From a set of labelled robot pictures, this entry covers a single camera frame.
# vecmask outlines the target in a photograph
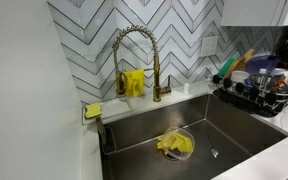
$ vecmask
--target sink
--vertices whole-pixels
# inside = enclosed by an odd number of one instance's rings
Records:
[[[156,149],[157,137],[170,126],[191,133],[191,157],[173,161]],[[116,151],[101,154],[104,180],[211,179],[285,139],[274,125],[204,95],[105,124]],[[214,158],[211,143],[219,152]]]

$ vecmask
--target white countertop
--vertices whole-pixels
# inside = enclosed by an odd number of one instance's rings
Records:
[[[190,84],[189,93],[183,94],[183,87],[173,88],[169,94],[162,95],[161,102],[153,102],[152,94],[134,97],[130,99],[134,110],[118,116],[105,115],[103,108],[102,120],[104,123],[116,121],[118,119],[143,113],[159,107],[185,101],[193,97],[212,93],[212,85],[207,82],[197,82]],[[256,118],[274,124],[288,132],[288,106],[274,118],[263,118],[254,115]],[[94,123],[85,127],[83,133],[83,153],[82,153],[82,180],[102,179],[101,158],[99,149],[99,139]],[[225,171],[214,179],[218,180],[278,180],[288,178],[288,137],[277,144],[265,149],[259,154],[247,159],[237,166]]]

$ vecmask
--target cabinet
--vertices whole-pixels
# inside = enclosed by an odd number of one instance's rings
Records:
[[[288,0],[225,0],[222,26],[288,26]]]

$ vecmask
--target faucet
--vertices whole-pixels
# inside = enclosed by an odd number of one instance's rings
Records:
[[[116,93],[117,94],[124,94],[125,93],[125,87],[124,87],[124,81],[123,81],[123,72],[121,72],[118,68],[117,64],[117,50],[119,48],[119,44],[121,43],[121,40],[125,35],[127,35],[130,32],[133,31],[138,31],[140,32],[145,38],[150,38],[152,44],[153,44],[153,51],[154,51],[154,66],[153,68],[149,69],[144,69],[145,71],[147,70],[154,70],[154,86],[153,86],[153,101],[154,102],[160,102],[161,101],[161,96],[160,94],[163,93],[168,93],[171,92],[171,87],[170,87],[170,76],[168,76],[168,85],[164,88],[160,87],[160,63],[159,63],[159,57],[158,57],[158,50],[156,46],[156,38],[153,36],[153,33],[148,30],[147,28],[144,28],[143,26],[131,26],[127,27],[126,29],[123,29],[120,33],[119,36],[117,36],[116,41],[114,42],[112,48],[114,52],[114,63],[115,63],[115,74],[116,74]]]

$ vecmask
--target wall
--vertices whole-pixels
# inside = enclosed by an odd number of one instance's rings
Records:
[[[115,96],[112,44],[131,25],[150,29],[157,39],[161,63],[160,82],[172,86],[192,83],[216,74],[236,51],[255,48],[270,54],[279,29],[221,27],[222,0],[49,0],[50,11],[82,102]],[[200,57],[203,37],[219,36],[216,55]],[[152,67],[151,44],[131,33],[118,51],[124,70]],[[145,92],[151,93],[153,72],[145,73]]]
[[[46,1],[0,1],[0,180],[79,179],[80,117]]]

